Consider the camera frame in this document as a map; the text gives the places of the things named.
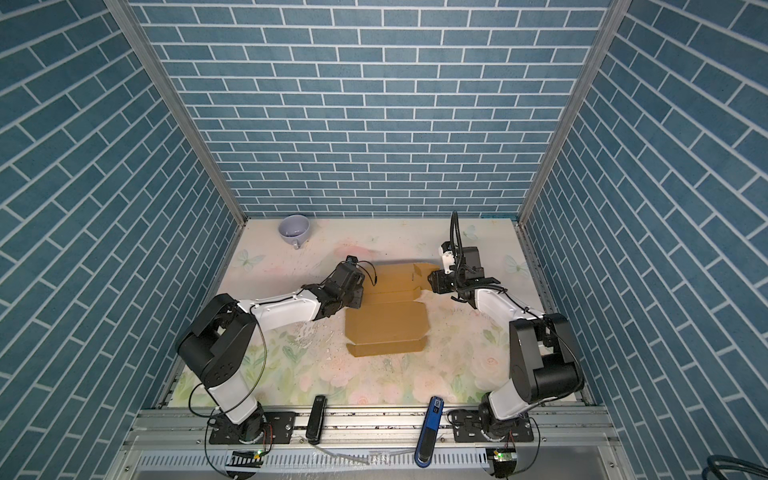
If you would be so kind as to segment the brown cardboard paper box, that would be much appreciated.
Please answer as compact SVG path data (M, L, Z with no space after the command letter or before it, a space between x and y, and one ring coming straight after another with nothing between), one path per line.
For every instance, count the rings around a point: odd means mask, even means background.
M349 353L367 357L422 351L430 325L427 307L419 298L432 290L428 277L438 269L432 263L378 266L377 282L363 283L361 307L345 310Z

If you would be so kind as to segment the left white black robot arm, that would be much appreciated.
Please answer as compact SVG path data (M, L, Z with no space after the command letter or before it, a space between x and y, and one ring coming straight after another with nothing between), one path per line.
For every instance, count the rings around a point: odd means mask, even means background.
M248 382L242 367L251 340L360 308L368 277L357 257L349 256L321 282L290 294L245 301L227 293L213 297L176 341L177 354L217 406L209 417L234 427L241 442L255 441L266 417L256 396L258 383Z

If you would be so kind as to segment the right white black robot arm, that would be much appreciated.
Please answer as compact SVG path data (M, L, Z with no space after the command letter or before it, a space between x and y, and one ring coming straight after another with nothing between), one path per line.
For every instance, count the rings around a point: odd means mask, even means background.
M485 435L498 438L532 409L584 387L585 374L568 319L521 303L498 279L487 277L479 250L463 244L456 211L440 254L442 268L428 275L432 291L469 305L509 334L509 379L486 393L478 405Z

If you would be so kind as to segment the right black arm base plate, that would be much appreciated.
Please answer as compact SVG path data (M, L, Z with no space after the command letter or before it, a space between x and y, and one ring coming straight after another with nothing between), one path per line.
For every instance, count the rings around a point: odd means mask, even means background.
M527 416L508 420L485 418L478 410L454 409L446 414L456 443L533 442L534 433Z

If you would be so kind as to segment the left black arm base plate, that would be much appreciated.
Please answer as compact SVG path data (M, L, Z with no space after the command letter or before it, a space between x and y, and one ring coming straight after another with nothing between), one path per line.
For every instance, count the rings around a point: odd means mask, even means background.
M288 444L292 438L296 413L291 411L262 412L257 410L241 424L234 424L226 415L208 422L208 441L213 445Z

